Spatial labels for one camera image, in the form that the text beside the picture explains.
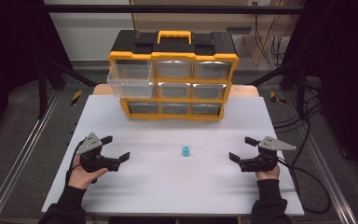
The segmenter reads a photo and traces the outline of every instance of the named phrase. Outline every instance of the hand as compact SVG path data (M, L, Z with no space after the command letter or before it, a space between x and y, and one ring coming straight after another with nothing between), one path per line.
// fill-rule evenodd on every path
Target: hand
M279 172L280 172L280 168L278 165L276 165L274 167L273 170L271 171L266 171L266 172L256 172L255 176L257 177L258 180L264 180L264 179L279 179Z
M81 167L79 156L76 156L73 167L75 169L71 173L68 185L77 189L86 189L94 179L104 175L108 171L107 168L102 168L96 172L88 173Z

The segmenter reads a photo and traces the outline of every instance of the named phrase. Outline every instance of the black cable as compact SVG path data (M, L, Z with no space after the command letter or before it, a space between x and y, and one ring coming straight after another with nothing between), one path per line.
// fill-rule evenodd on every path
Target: black cable
M255 14L255 44L257 45L258 49L260 50L261 54L263 55L264 57L264 60L266 60L267 63L272 63L267 55L266 55L266 52L264 51L264 44L263 44L263 41L261 40L261 36L260 36L260 33L258 33L258 22L257 22L257 18L258 18L258 14Z
M297 126L291 128L291 129L288 129L288 130L285 130L285 131L276 132L276 133L288 133L288 132L291 132L292 130L294 130L294 129L298 128L298 127L303 126L305 123L306 123L306 121L302 122L301 124L299 124L299 125L297 125Z
M72 155L71 162L69 163L69 168L68 168L68 170L66 171L65 185L67 185L67 184L69 183L69 178L71 177L72 171L73 171L77 166L81 165L81 164L78 164L77 166L72 167L72 166L74 165L76 153L77 153L79 147L83 144L83 142L84 142L84 140L80 141L80 142L77 144L77 147L75 148L74 154Z
M285 122L288 122L288 121L290 121L290 120L292 120L292 119L295 119L295 118L299 118L299 116L296 115L296 116L294 116L294 117L292 117L292 118L290 118L290 119L281 120L281 121L276 121L276 122L273 122L272 124L285 123Z
M312 101L313 99L316 99L318 97L319 96L313 96L307 101L307 103L306 103L306 111L308 111L308 105L309 105L310 101ZM307 122L308 129L307 129L306 134L304 136L304 141L302 142L301 147L298 150L297 155L296 155L295 159L293 160L293 162L291 164L291 167L294 167L295 163L297 162L298 157L301 155L301 152L303 151L304 146L307 143L308 136L310 135L310 118L309 118L309 114L307 112L305 113L305 120Z
M326 193L326 197L327 197L327 206L325 207L325 209L321 210L321 211L317 211L317 210L313 210L313 209L310 209L306 206L304 206L303 204L301 204L302 208L310 213L313 213L313 214L324 214L326 212L328 212L328 210L330 210L330 207L331 207L331 199L330 199L330 194L327 190L327 188L324 186L324 184L322 183L322 181L320 181L315 175L311 174L310 172L302 169L302 168L299 168L299 167L291 167L287 161L285 161L284 159L278 157L278 162L282 165L284 165L285 167L288 168L289 170L289 173L290 175L293 177L294 179L294 184L295 184L295 190L297 192L297 194L299 195L300 194L300 187L298 185L298 179L297 179L297 175L296 175L296 172L295 170L298 170L298 171L301 171L303 172L304 174L306 175L309 175L312 179L314 179L323 189L324 189L324 192Z
M272 37L271 54L274 55L274 56L276 56L276 53L275 53L275 36Z
M327 206L325 207L325 209L321 210L321 211L317 211L317 210L312 210L308 207L305 207L304 205L302 206L304 208L304 210L308 211L308 212L311 212L313 214L324 214L326 212L328 212L328 210L330 209L331 207L331 199L330 199L330 194L327 190L327 188L324 186L324 183L322 183L322 181L320 181L315 175L311 174L310 172L302 169L302 168L299 168L299 167L292 167L293 171L294 170L298 170L298 171L301 171L303 172L304 174L307 174L309 175L312 179L314 179L323 189L324 189L324 192L326 193L326 197L327 197Z
M312 110L313 110L314 108L316 108L316 106L319 106L319 105L321 105L321 104L319 103L319 104L317 104L317 105L314 105L309 111L306 112L306 114L309 115L309 118L312 117L312 116L315 115L318 111L321 110L321 109L318 109L318 110L312 112ZM296 122L298 122L298 121L301 121L301 119L296 119L295 121L290 122L290 123L288 123L288 124L285 124L285 125L282 125L282 126L278 126L278 127L274 127L274 129L289 127L289 126L293 125L294 123L296 123ZM298 127L301 127L304 123L305 123L305 122L301 123L300 125L297 125L296 127L292 128L292 129L290 129L290 130L282 131L282 132L277 132L277 133L287 133L287 132L292 131L292 130L298 128Z
M312 91L316 91L318 94L322 92L322 89L314 87L307 79L305 79L305 87Z
M296 15L290 15L290 17L292 18L293 21L298 21L298 17L296 17Z
M278 65L278 66L280 65L280 64L279 64L278 55L280 55L279 49L281 48L281 41L282 41L282 39L281 39L280 37L278 37L278 47L277 47L277 51L276 51L276 53L277 53L277 65Z

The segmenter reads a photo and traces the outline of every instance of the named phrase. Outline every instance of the yellow handle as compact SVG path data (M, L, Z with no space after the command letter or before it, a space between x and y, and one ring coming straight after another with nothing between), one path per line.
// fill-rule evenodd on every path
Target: yellow handle
M159 40L162 37L174 37L174 38L188 38L188 44L191 44L191 32L189 31L159 31L157 43L159 44Z

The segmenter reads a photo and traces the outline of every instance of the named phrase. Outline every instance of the metal pole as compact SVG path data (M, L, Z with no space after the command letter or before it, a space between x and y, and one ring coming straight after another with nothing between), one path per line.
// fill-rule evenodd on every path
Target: metal pole
M26 5L22 9L58 13L198 13L198 14L281 14L315 13L303 7L228 7L228 6L123 6L123 5Z

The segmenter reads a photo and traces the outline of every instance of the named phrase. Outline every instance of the sleeve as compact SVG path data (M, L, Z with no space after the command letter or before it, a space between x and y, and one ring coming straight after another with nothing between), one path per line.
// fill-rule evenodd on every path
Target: sleeve
M293 223L284 211L287 201L281 197L279 180L266 179L257 181L260 200L252 208L252 224L288 224Z
M85 189L65 186L57 203L53 203L39 220L39 224L84 224L86 211L81 202L86 193Z

